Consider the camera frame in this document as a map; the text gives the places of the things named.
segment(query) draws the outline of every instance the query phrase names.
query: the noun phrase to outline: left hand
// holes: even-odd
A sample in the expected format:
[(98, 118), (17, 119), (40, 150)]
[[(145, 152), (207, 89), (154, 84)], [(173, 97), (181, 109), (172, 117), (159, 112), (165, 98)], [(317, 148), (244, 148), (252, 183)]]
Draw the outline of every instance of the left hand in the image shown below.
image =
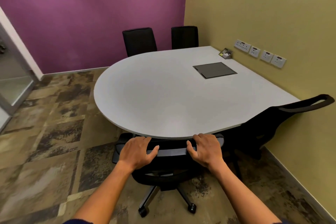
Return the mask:
[(147, 146), (151, 139), (143, 136), (130, 139), (121, 150), (118, 163), (123, 164), (131, 172), (148, 165), (159, 151), (157, 145), (150, 154), (147, 154)]

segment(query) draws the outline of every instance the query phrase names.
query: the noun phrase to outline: hand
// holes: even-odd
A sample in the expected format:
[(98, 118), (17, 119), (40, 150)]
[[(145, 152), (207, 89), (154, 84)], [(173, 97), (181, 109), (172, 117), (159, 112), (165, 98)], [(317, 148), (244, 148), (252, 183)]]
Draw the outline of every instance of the hand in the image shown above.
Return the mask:
[(148, 165), (159, 151), (157, 145), (150, 154), (147, 154), (147, 146), (151, 139), (143, 136), (130, 139), (121, 150), (118, 163), (123, 164), (131, 172)]
[(224, 163), (221, 146), (214, 135), (198, 134), (194, 135), (197, 151), (195, 151), (190, 141), (187, 141), (187, 151), (192, 159), (208, 168), (211, 172)]

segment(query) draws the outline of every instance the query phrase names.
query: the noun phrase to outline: socket panel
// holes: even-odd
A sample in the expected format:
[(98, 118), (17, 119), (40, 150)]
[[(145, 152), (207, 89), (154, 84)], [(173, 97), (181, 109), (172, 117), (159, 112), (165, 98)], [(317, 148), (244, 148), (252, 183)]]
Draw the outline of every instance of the socket panel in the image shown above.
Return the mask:
[(259, 52), (260, 52), (260, 49), (252, 46), (251, 49), (250, 49), (249, 54), (252, 55), (253, 57), (257, 58), (259, 56)]
[(251, 48), (251, 45), (250, 44), (247, 44), (245, 42), (242, 42), (241, 40), (237, 40), (235, 45), (234, 45), (236, 48), (242, 50), (243, 52), (249, 52), (250, 48)]
[(276, 55), (274, 55), (271, 60), (271, 64), (278, 68), (282, 68), (285, 62), (286, 62), (285, 58)]
[(263, 51), (260, 59), (263, 60), (263, 61), (265, 61), (265, 62), (267, 62), (267, 63), (269, 63), (269, 62), (271, 62), (273, 56), (274, 55), (272, 53), (267, 52), (267, 51)]

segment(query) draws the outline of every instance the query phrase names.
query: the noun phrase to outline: forearm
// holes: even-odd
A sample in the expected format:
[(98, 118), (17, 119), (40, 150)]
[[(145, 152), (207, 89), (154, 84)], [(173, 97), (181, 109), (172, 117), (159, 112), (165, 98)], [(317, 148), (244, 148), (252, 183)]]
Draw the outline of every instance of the forearm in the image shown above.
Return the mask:
[(120, 193), (131, 173), (132, 170), (119, 162), (73, 218), (94, 224), (108, 224)]
[(232, 173), (224, 161), (210, 171), (218, 179), (242, 224), (281, 223), (279, 218)]

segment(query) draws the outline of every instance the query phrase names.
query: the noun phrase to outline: chair base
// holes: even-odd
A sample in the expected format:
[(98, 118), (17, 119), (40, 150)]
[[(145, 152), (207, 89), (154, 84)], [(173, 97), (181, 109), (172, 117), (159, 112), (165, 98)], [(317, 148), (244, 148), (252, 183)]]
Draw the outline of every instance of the chair base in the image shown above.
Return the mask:
[(149, 191), (147, 192), (146, 196), (142, 200), (141, 204), (139, 205), (139, 210), (138, 211), (139, 211), (140, 216), (142, 218), (145, 218), (147, 216), (147, 214), (149, 213), (148, 206), (151, 203), (151, 201), (153, 200), (153, 198), (156, 196), (156, 194), (159, 192), (159, 190), (161, 190), (161, 191), (168, 191), (168, 190), (174, 190), (174, 189), (177, 189), (177, 191), (180, 193), (180, 195), (182, 196), (182, 198), (184, 199), (184, 201), (187, 203), (187, 205), (188, 205), (188, 211), (191, 212), (192, 214), (195, 214), (197, 206), (189, 200), (189, 198), (187, 197), (187, 194), (180, 187), (180, 185), (177, 185), (174, 188), (172, 188), (172, 187), (170, 187), (170, 188), (161, 188), (159, 186), (151, 186), (149, 188)]

